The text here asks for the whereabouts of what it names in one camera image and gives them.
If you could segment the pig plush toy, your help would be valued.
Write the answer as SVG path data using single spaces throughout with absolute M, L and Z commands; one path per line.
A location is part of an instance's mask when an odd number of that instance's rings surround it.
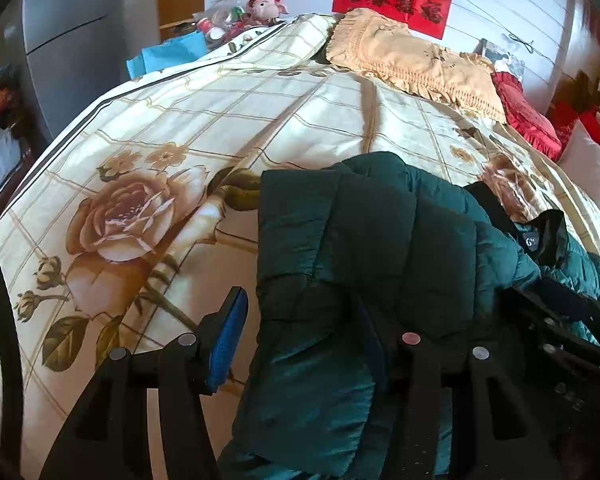
M 252 26 L 270 26 L 288 13 L 283 0 L 249 0 L 244 22 Z

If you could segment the beige fringed pillow cover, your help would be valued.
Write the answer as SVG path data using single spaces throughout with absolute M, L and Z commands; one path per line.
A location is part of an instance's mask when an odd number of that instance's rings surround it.
M 336 25 L 326 48 L 332 65 L 377 77 L 406 93 L 505 122 L 493 64 L 414 36 L 400 22 L 354 9 Z

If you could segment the red heart cushion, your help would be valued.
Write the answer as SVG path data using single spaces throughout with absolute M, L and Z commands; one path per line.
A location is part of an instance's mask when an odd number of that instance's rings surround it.
M 552 123 L 524 97 L 520 81 L 506 72 L 495 72 L 491 77 L 507 123 L 537 151 L 557 162 L 562 154 L 562 142 Z

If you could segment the framed photo on headboard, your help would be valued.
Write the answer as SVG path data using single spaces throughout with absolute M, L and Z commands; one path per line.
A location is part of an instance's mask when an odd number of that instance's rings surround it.
M 482 38 L 479 53 L 487 58 L 497 72 L 506 72 L 515 76 L 519 81 L 524 78 L 524 62 L 497 44 Z

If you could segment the dark green puffer jacket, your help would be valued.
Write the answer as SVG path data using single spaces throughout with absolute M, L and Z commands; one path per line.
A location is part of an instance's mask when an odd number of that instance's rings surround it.
M 460 188 L 391 153 L 267 171 L 258 217 L 258 346 L 219 459 L 225 479 L 382 479 L 402 334 L 458 351 L 483 344 L 513 382 L 499 289 L 600 297 L 600 257 L 562 212 L 517 224 L 484 184 Z M 559 479 L 600 479 L 600 440 L 553 438 L 526 405 Z

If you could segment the grey refrigerator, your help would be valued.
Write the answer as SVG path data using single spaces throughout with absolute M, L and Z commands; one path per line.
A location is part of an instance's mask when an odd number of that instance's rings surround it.
M 23 71 L 44 139 L 124 81 L 122 0 L 20 0 Z

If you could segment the floral cream bedspread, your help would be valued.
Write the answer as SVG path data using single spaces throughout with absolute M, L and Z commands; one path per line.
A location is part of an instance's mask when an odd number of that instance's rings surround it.
M 516 220 L 558 208 L 600 257 L 600 207 L 556 162 L 488 116 L 339 55 L 320 62 L 335 35 L 333 18 L 306 14 L 122 84 L 27 176 L 0 218 L 23 478 L 38 478 L 109 350 L 158 349 L 231 287 L 256 287 L 263 171 L 390 152 L 458 186 L 491 177 Z

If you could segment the white pillow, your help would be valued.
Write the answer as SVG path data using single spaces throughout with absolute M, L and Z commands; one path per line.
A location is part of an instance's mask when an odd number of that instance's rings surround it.
M 580 120 L 573 125 L 558 166 L 600 208 L 600 144 L 591 138 Z

